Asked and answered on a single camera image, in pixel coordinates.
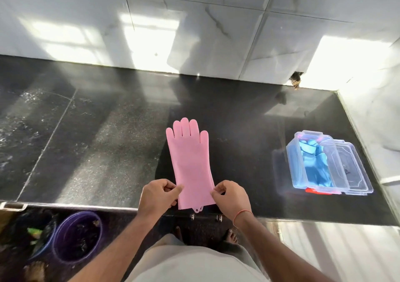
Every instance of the person's left hand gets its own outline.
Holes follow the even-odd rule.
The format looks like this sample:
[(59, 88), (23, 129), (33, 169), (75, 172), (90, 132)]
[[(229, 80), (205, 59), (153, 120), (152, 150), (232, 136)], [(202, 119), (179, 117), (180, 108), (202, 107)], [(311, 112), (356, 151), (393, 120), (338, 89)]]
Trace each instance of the person's left hand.
[(158, 219), (177, 204), (176, 200), (183, 190), (183, 185), (176, 186), (167, 179), (153, 180), (143, 187), (137, 216), (154, 224)]

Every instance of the plastic box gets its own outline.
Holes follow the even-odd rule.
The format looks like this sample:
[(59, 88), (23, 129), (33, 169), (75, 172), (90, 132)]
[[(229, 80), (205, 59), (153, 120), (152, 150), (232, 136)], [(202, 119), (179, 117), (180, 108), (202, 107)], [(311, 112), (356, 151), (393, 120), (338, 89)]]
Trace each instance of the plastic box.
[[(318, 186), (308, 181), (300, 140), (314, 139), (323, 147), (333, 186)], [(344, 140), (334, 140), (320, 132), (297, 132), (286, 147), (293, 187), (314, 189), (318, 193), (366, 195), (373, 192), (370, 180), (354, 145)]]

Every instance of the purple bucket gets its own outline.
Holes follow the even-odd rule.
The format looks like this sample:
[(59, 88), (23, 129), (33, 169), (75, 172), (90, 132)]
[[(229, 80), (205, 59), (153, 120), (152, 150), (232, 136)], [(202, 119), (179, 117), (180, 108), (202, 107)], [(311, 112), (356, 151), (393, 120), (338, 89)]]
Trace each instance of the purple bucket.
[(91, 211), (76, 212), (65, 219), (54, 235), (52, 250), (64, 264), (79, 263), (91, 256), (103, 236), (103, 223)]

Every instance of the frayed wire in wall hole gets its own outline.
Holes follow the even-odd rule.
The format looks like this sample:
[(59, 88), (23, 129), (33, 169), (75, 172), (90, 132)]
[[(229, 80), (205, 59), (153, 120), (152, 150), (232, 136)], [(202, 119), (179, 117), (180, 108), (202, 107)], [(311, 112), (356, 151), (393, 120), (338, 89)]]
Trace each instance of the frayed wire in wall hole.
[(292, 82), (292, 85), (294, 86), (294, 89), (297, 90), (299, 89), (300, 85), (300, 76), (303, 74), (303, 72), (294, 72), (292, 76), (290, 76), (289, 80)]

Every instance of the bracelet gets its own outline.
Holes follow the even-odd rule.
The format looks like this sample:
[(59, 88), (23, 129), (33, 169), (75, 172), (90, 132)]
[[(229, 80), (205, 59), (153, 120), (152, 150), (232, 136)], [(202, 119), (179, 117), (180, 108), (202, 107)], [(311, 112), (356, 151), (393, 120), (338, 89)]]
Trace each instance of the bracelet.
[(239, 211), (239, 212), (236, 214), (236, 216), (233, 218), (233, 221), (232, 221), (233, 226), (236, 227), (236, 228), (238, 228), (238, 227), (235, 225), (235, 219), (236, 219), (236, 217), (238, 216), (238, 214), (240, 214), (241, 212), (249, 212), (250, 214), (253, 215), (253, 213), (251, 212), (251, 210), (248, 210), (248, 209), (242, 209), (241, 211)]

